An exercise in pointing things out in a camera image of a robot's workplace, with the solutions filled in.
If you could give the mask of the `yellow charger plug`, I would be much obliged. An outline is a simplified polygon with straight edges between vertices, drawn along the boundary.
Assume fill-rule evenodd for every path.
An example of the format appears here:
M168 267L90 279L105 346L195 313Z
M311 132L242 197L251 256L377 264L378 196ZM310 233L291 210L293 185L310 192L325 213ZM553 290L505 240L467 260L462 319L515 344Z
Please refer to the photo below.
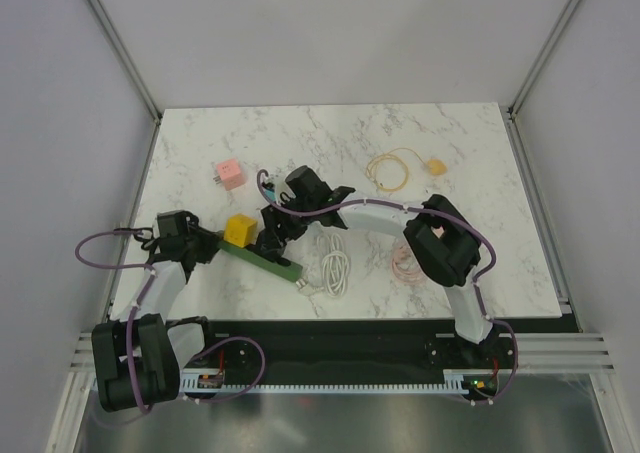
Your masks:
M448 171L446 164L437 158L429 159L425 163L425 166L427 168L427 171L433 176L442 176Z

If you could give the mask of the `yellow cube socket adapter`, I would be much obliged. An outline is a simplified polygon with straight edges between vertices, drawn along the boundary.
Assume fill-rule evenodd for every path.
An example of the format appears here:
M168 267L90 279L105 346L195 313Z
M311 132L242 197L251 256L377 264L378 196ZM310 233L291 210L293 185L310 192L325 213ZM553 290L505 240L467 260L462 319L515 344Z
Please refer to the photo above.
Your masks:
M239 248L245 248L254 241L258 222L244 214L231 216L225 226L224 240Z

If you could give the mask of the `teal power strip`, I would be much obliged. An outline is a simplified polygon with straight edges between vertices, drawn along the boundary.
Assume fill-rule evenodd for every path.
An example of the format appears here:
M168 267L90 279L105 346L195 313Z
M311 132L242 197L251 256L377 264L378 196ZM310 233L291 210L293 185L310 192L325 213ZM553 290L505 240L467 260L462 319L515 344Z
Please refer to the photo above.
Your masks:
M269 199L271 202L276 202L276 201L277 201L277 199L276 199L276 194L275 194L274 186L273 186L271 183L263 182L263 183L262 183L262 187L263 187L264 193L265 193L265 195L268 197L268 199Z

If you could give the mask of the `green power strip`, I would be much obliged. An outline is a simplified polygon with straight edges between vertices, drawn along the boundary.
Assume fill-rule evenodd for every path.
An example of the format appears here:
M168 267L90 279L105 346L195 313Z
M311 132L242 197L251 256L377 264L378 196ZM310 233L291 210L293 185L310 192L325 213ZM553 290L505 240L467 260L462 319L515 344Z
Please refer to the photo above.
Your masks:
M276 260L270 260L259 255L249 247L241 248L225 240L220 240L218 242L218 247L220 250L230 254L231 256L256 266L290 283L296 283L302 279L303 267L289 259L280 257Z

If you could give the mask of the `pink cube socket adapter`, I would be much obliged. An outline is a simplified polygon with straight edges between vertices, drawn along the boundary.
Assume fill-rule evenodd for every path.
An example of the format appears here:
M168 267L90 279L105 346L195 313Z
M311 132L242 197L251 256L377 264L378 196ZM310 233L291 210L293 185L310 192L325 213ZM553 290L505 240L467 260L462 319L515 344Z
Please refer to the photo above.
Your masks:
M215 165L214 182L226 191L231 191L246 182L245 174L237 159L229 159Z

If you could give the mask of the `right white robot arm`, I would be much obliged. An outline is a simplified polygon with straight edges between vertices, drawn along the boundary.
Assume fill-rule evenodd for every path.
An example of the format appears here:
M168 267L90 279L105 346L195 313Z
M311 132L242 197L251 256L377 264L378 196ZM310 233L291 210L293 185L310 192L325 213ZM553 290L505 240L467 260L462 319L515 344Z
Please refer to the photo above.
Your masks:
M483 365L494 354L489 337L496 323L488 314L478 280L496 264L494 247L472 227L443 195L423 203L401 204L367 197L349 186L331 188L313 169L301 166L286 176L280 191L266 170L257 173L264 228L256 240L257 254L284 262L289 242L309 225L366 230L403 238L427 278L441 286L454 315L458 354L467 365Z

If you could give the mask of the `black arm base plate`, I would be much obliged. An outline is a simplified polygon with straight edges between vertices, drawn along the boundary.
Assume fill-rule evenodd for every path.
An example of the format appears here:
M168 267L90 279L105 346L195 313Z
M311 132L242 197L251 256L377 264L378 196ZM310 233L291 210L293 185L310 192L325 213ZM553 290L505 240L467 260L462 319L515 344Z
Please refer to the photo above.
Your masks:
M476 345L457 336L451 320L208 320L204 327L204 348L189 366L219 367L248 383L266 373L415 379L422 370L506 372L516 357L505 327Z

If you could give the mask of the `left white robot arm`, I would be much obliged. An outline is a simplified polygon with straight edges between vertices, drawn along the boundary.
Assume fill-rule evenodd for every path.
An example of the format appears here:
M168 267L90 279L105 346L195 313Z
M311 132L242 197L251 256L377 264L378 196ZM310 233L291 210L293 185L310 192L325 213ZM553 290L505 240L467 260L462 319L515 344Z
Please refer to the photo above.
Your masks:
M102 408L146 414L177 397L190 360L208 366L218 358L220 344L205 333L204 317L170 320L168 314L195 267L217 254L221 237L186 210L160 213L153 228L128 232L148 253L143 280L128 310L94 327L91 344Z

